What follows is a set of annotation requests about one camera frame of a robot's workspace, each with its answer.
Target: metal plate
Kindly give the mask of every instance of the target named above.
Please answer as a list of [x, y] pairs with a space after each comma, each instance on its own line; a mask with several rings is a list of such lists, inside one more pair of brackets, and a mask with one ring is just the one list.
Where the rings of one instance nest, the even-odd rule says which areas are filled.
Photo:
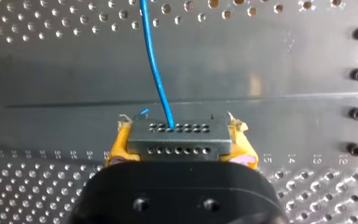
[[[218, 2], [150, 3], [170, 99], [358, 92], [358, 0]], [[156, 102], [139, 2], [114, 5], [0, 1], [0, 105]]]
[[[232, 112], [249, 125], [260, 171], [293, 222], [358, 223], [358, 157], [345, 151], [358, 143], [358, 121], [348, 117], [358, 106], [358, 82], [349, 77], [358, 68], [358, 0], [218, 3], [149, 5], [175, 117]], [[27, 216], [63, 223], [65, 206], [111, 148], [118, 114], [147, 106], [161, 119], [156, 102], [138, 1], [0, 1], [0, 223], [27, 223]], [[39, 187], [44, 201], [32, 190], [51, 164]], [[35, 178], [26, 177], [33, 170]], [[53, 211], [57, 197], [63, 203]]]

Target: blue wire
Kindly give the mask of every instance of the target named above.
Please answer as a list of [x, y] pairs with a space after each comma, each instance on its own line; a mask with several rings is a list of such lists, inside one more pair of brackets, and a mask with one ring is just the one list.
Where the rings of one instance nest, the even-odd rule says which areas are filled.
[[157, 67], [156, 57], [153, 50], [153, 39], [150, 32], [150, 19], [149, 19], [149, 9], [147, 8], [147, 0], [141, 0], [141, 10], [142, 10], [142, 21], [144, 22], [144, 33], [145, 33], [145, 42], [147, 55], [149, 57], [150, 67], [152, 69], [153, 77], [156, 82], [159, 99], [161, 100], [162, 107], [165, 111], [165, 117], [167, 118], [168, 124], [171, 128], [174, 128], [175, 122], [173, 121], [173, 115], [168, 103], [167, 95], [165, 94], [164, 85], [162, 85], [161, 77], [159, 75], [159, 70]]

